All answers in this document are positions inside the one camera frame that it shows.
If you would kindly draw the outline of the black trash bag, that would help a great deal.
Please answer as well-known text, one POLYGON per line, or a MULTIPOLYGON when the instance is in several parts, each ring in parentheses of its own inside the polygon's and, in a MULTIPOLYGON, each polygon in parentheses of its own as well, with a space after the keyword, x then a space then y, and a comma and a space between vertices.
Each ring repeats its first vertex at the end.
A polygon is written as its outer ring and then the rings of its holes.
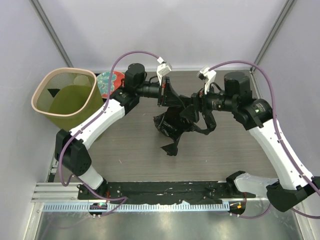
POLYGON ((185 107, 170 106, 166 112, 153 118, 156 129, 164 136, 173 140, 173 143, 164 145, 161 148, 168 156, 176 156, 178 154, 178 144, 183 133, 197 132, 208 135, 214 130, 206 130, 207 126, 201 113, 199 113, 199 121, 194 123, 180 116, 180 112, 192 103, 192 96, 187 97, 180 95, 185 107))

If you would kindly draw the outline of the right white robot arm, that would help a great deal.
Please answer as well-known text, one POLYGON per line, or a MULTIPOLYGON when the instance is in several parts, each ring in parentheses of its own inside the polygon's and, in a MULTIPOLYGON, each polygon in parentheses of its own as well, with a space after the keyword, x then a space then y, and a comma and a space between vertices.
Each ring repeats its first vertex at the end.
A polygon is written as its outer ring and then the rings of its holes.
POLYGON ((202 69, 198 75, 204 87, 192 94, 190 105, 180 116, 192 123, 202 115, 206 128, 194 131, 208 135, 217 126, 213 111, 232 113, 234 119, 259 143, 272 164, 277 178, 265 178, 237 171, 226 181, 226 193, 233 198, 251 193, 269 200, 280 212, 286 212, 313 193, 320 191, 320 178, 314 176, 299 160, 281 131, 275 108, 261 98, 253 98, 249 78, 240 71, 224 76, 224 89, 214 91, 216 72, 202 69))

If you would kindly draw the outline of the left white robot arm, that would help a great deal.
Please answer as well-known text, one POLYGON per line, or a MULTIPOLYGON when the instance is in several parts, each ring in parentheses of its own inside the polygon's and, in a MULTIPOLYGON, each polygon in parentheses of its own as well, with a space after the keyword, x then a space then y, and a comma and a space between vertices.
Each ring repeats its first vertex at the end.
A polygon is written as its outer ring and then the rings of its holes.
POLYGON ((140 63, 128 66, 120 86, 106 102, 84 122, 69 131, 60 130, 55 140, 55 158, 58 170, 67 168, 80 182, 80 191, 97 200, 107 197, 108 182, 93 167, 89 149, 94 141, 113 123, 127 115, 140 102, 141 97, 157 99, 162 107, 184 105, 172 89, 167 76, 172 66, 160 61, 156 69, 156 82, 147 81, 145 67, 140 63))

